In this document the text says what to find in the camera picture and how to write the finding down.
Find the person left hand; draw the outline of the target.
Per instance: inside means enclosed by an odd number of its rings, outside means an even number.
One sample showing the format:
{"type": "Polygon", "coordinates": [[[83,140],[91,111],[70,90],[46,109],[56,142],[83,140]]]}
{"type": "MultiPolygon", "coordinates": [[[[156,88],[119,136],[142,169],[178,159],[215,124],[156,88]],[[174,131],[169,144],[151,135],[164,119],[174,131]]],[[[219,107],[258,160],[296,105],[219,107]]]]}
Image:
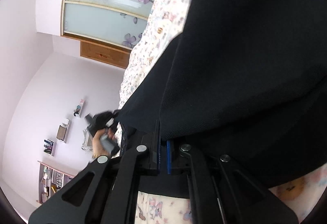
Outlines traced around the person left hand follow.
{"type": "Polygon", "coordinates": [[[94,159],[96,159],[102,155],[106,155],[107,157],[110,157],[109,152],[107,152],[102,146],[102,143],[100,140],[102,136],[107,136],[111,140],[116,140],[115,134],[110,128],[98,130],[95,133],[95,136],[93,137],[93,140],[92,140],[93,158],[94,159]]]}

